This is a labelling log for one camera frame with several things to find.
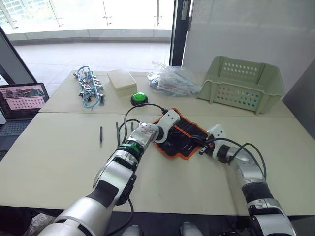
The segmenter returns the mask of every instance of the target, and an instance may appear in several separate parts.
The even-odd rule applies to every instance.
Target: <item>laptop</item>
[[[0,110],[6,119],[0,130],[0,151],[10,149],[48,99],[43,83],[0,86]]]

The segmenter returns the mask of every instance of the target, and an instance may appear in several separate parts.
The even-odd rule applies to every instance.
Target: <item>large green button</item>
[[[142,93],[142,92],[137,92],[135,93],[133,96],[132,96],[132,99],[135,101],[135,102],[143,102],[144,100],[146,100],[147,96]]]

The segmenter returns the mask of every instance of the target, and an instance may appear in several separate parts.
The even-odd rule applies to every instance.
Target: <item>plastic bag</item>
[[[153,62],[159,67],[158,72],[148,73],[150,86],[168,96],[189,96],[197,97],[201,90],[201,84],[195,81],[194,74],[179,66],[165,66]]]

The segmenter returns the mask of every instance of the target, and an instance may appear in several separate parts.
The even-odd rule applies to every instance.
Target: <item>green plastic basket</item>
[[[283,95],[284,84],[276,66],[217,56],[198,98],[258,115],[267,112]]]

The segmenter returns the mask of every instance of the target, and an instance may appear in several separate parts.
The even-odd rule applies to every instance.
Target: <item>white wall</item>
[[[278,66],[288,91],[315,59],[315,0],[195,0],[183,66],[218,55]]]

